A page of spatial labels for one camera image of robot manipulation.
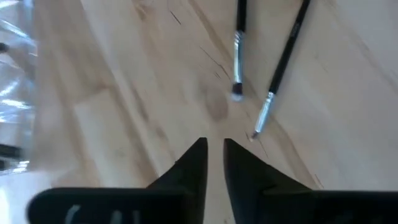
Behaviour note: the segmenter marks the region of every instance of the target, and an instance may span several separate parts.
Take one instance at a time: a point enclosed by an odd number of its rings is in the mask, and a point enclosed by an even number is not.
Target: brush bristles
[[[231,98],[233,101],[236,101],[236,102],[243,100],[243,85],[242,85],[242,83],[234,83],[234,85],[232,86]]]
[[[259,135],[260,133],[258,133],[257,131],[255,131],[251,137],[250,137],[250,142],[253,142]]]

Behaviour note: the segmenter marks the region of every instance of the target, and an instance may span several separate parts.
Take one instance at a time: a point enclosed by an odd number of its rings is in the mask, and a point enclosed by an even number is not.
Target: plastic packaging
[[[33,0],[0,0],[0,174],[29,163],[37,47]]]

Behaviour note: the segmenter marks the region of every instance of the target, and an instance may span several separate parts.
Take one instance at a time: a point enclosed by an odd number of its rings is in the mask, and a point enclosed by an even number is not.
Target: makeup brush
[[[246,8],[247,0],[238,0],[234,39],[234,83],[231,95],[233,101],[243,100],[243,38],[246,30]]]
[[[301,8],[298,12],[293,29],[290,32],[289,39],[286,43],[285,49],[284,49],[282,56],[279,60],[278,66],[275,70],[275,74],[272,77],[272,81],[271,81],[271,84],[270,84],[269,90],[268,90],[268,96],[262,106],[260,115],[257,119],[257,123],[254,128],[253,135],[251,136],[251,141],[253,141],[253,139],[255,139],[261,133],[261,131],[264,129],[264,126],[266,124],[266,121],[267,121],[267,118],[268,118],[268,115],[270,112],[270,108],[272,106],[272,103],[274,102],[275,95],[278,92],[279,85],[284,76],[287,64],[289,62],[289,58],[290,58],[293,48],[294,48],[294,44],[297,40],[297,36],[299,36],[300,28],[303,24],[303,20],[304,20],[305,14],[307,12],[308,6],[310,5],[310,1],[311,0],[304,0],[301,5]]]

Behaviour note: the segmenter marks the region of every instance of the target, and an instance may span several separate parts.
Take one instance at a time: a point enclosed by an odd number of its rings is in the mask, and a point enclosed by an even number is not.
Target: wooden table
[[[233,103],[234,1],[37,0],[36,150],[32,171],[0,178],[0,223],[23,223],[51,187],[145,187],[201,136],[206,223],[234,223],[224,138],[314,189],[397,190],[394,0],[313,0],[273,116],[248,141],[300,5],[249,1],[246,99]]]

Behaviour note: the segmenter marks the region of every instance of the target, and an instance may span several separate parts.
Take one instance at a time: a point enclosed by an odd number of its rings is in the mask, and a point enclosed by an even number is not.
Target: wood grain
[[[230,1],[38,0],[35,151],[31,172],[0,178],[9,223],[50,187],[145,186],[199,137],[210,148],[206,223],[234,223],[224,138],[313,189],[397,190],[392,0],[313,1],[273,116],[249,142],[300,4],[249,2],[237,104]]]

